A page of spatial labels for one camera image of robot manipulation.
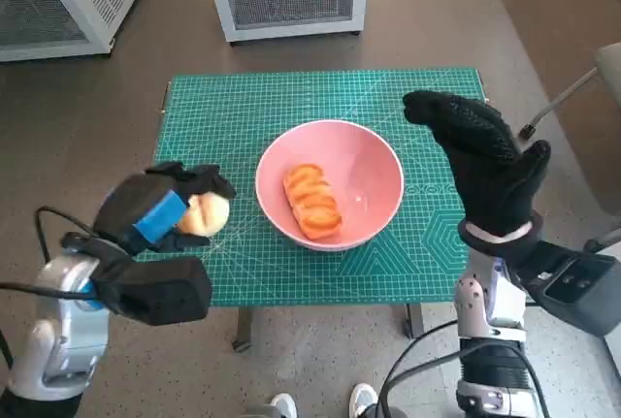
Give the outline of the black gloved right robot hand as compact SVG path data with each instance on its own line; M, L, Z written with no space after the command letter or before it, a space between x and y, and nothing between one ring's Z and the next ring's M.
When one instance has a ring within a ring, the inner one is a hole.
M417 90L403 98L411 124L428 127L448 158L466 221L494 238L514 236L533 216L551 146L522 150L500 112L455 94Z

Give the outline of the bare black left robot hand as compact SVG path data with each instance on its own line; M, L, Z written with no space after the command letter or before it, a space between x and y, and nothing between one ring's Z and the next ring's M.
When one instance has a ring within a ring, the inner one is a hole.
M117 186L100 207L93 230L132 256L146 250L171 253L207 246L210 237L205 231L181 222L208 193L227 201L236 197L219 166L186 169L179 161L162 162Z

